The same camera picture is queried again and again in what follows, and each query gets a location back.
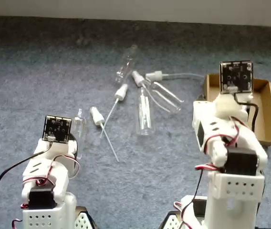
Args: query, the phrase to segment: cardboard box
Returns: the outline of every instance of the cardboard box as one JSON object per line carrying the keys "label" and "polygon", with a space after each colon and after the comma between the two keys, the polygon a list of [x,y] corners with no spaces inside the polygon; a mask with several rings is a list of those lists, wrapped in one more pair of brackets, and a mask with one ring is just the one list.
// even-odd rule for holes
{"label": "cardboard box", "polygon": [[[204,81],[203,94],[207,101],[213,101],[220,92],[219,74],[208,74]],[[255,135],[263,146],[271,146],[271,82],[254,79],[253,102],[259,106]],[[254,108],[250,109],[248,125],[251,126]]]}

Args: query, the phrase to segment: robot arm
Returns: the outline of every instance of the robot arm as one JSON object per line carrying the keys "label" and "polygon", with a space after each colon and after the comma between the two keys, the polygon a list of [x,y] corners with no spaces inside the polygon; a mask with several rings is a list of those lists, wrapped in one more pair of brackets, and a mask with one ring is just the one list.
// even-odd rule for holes
{"label": "robot arm", "polygon": [[31,229],[94,229],[87,212],[75,217],[76,197],[67,192],[69,177],[79,167],[76,161],[77,142],[70,136],[72,120],[46,116],[43,137],[23,172],[23,228]]}
{"label": "robot arm", "polygon": [[190,222],[193,229],[255,228],[267,154],[254,132],[244,124],[248,113],[240,102],[250,102],[252,90],[251,62],[222,62],[218,97],[213,102],[193,104],[192,125],[199,149],[218,168],[208,172],[208,197],[201,224],[194,221],[194,211],[187,211],[192,197],[181,200],[181,208],[186,208],[181,213],[183,219],[193,219]]}

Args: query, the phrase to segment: gray carpet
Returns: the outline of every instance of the gray carpet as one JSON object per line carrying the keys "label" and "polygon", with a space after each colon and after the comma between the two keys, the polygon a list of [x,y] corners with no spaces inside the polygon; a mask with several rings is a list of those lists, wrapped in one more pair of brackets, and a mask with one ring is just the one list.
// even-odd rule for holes
{"label": "gray carpet", "polygon": [[[217,73],[220,61],[250,59],[255,77],[271,80],[271,28],[129,21],[0,18],[0,173],[31,155],[42,136],[44,117],[73,117],[79,107],[88,118],[81,172],[69,190],[101,229],[156,229],[172,203],[194,194],[207,162],[198,152],[191,127],[192,102],[201,79],[165,85],[185,99],[182,111],[155,109],[156,134],[135,135],[136,86],[109,121],[118,164],[89,116],[96,105],[106,115],[114,102],[114,72],[123,50],[140,48],[141,73]],[[267,185],[258,226],[271,227],[271,147]],[[0,229],[21,218],[22,172],[12,170],[0,183]],[[207,193],[204,176],[200,195]]]}

